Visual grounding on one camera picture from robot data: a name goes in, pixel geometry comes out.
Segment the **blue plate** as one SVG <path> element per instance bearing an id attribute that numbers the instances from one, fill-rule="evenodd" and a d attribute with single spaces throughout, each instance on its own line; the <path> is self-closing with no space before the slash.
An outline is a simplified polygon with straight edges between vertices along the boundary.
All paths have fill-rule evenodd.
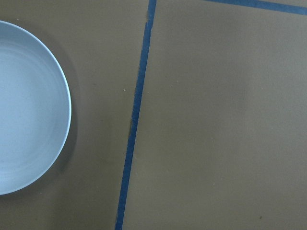
<path id="1" fill-rule="evenodd" d="M 0 23 L 0 193 L 39 179 L 71 124 L 71 95 L 52 52 L 27 30 Z"/>

